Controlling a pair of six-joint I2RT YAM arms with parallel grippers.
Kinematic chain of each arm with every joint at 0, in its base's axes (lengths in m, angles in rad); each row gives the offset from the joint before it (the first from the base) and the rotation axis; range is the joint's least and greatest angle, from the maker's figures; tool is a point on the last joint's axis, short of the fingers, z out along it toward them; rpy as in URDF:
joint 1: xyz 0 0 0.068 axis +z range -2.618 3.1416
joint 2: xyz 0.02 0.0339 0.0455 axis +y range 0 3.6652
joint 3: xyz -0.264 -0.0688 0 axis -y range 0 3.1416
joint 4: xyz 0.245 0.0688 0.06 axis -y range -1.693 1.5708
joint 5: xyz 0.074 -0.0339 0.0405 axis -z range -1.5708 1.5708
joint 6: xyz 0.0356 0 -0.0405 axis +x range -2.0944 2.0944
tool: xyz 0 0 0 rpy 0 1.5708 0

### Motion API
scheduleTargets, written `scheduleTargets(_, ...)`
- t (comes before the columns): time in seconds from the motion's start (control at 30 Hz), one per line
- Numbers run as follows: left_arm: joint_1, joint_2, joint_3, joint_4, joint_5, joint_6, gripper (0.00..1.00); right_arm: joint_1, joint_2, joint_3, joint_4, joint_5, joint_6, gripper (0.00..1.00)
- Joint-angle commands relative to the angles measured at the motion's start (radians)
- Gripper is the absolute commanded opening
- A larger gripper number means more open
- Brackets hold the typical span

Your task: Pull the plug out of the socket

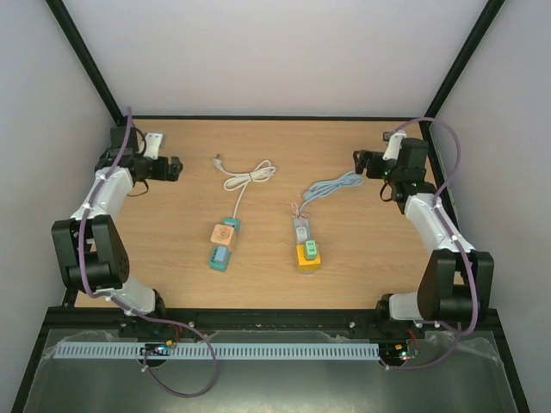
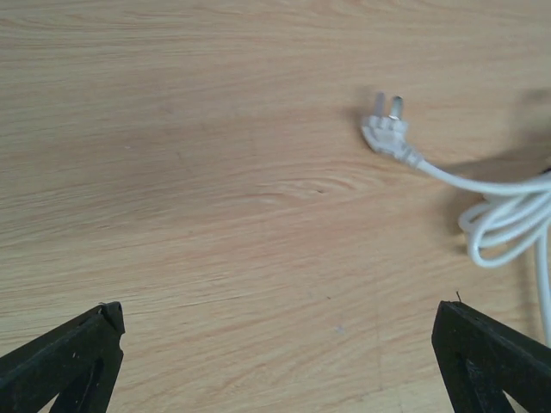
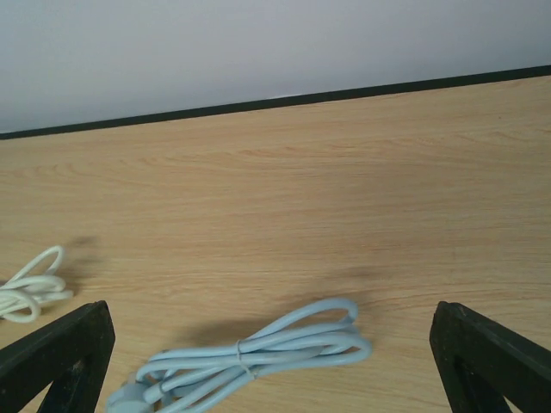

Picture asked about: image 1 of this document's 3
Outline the teal power strip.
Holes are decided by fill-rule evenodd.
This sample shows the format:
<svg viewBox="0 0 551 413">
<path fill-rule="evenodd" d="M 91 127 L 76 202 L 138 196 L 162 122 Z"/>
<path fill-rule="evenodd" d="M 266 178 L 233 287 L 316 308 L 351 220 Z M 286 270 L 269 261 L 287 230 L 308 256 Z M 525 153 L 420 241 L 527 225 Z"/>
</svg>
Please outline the teal power strip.
<svg viewBox="0 0 551 413">
<path fill-rule="evenodd" d="M 240 221 L 224 218 L 221 224 L 214 226 L 210 242 L 213 250 L 209 259 L 209 267 L 224 272 L 227 270 L 240 231 Z"/>
</svg>

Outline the orange dragon cube adapter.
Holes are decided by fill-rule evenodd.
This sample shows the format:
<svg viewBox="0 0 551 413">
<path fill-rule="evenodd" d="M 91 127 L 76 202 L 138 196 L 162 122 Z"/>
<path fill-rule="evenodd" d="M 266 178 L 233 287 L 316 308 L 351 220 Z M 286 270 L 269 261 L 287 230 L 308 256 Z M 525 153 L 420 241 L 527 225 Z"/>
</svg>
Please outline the orange dragon cube adapter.
<svg viewBox="0 0 551 413">
<path fill-rule="evenodd" d="M 210 237 L 210 242 L 213 245 L 233 250 L 236 241 L 237 232 L 234 226 L 225 224 L 216 224 L 214 226 Z"/>
</svg>

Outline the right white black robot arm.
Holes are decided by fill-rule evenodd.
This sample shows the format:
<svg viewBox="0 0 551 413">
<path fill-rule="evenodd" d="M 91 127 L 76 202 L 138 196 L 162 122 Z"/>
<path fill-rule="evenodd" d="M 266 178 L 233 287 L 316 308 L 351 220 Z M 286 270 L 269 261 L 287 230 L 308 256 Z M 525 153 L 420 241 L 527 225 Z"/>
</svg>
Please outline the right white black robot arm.
<svg viewBox="0 0 551 413">
<path fill-rule="evenodd" d="M 425 179 L 429 145 L 394 133 L 387 149 L 354 151 L 355 172 L 381 179 L 391 201 L 414 225 L 430 254 L 418 290 L 390 293 L 381 300 L 376 329 L 396 336 L 413 322 L 457 322 L 474 327 L 484 316 L 492 287 L 494 260 L 460 234 L 446 213 L 436 187 Z"/>
</svg>

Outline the light blue power strip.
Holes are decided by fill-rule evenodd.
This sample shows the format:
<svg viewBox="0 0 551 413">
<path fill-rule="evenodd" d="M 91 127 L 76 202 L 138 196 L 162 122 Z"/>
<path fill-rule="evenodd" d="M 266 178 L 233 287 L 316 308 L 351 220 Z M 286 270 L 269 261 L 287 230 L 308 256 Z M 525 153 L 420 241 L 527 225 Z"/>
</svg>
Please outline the light blue power strip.
<svg viewBox="0 0 551 413">
<path fill-rule="evenodd" d="M 294 235 L 298 245 L 304 244 L 311 238 L 309 220 L 304 217 L 294 218 Z"/>
</svg>

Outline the light blue charger plug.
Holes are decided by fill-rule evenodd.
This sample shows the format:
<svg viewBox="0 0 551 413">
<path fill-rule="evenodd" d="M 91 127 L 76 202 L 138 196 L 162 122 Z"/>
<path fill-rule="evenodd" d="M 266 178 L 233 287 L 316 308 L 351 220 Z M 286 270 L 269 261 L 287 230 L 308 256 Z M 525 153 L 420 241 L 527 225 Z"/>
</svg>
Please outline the light blue charger plug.
<svg viewBox="0 0 551 413">
<path fill-rule="evenodd" d="M 220 265 L 226 265 L 230 254 L 231 251 L 227 247 L 218 246 L 214 252 L 213 262 Z"/>
</svg>

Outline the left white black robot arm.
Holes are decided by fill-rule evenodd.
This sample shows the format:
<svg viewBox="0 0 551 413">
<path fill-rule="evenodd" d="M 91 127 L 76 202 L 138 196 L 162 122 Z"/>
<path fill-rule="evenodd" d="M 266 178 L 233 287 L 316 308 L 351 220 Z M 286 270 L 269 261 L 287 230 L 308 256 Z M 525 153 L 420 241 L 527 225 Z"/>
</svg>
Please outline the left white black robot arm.
<svg viewBox="0 0 551 413">
<path fill-rule="evenodd" d="M 183 164 L 178 157 L 161 156 L 164 133 L 143 133 L 128 124 L 111 128 L 109 138 L 83 203 L 70 218 L 52 226 L 61 278 L 66 288 L 110 301 L 130 317 L 162 318 L 164 300 L 131 274 L 115 219 L 136 184 L 175 182 Z"/>
</svg>

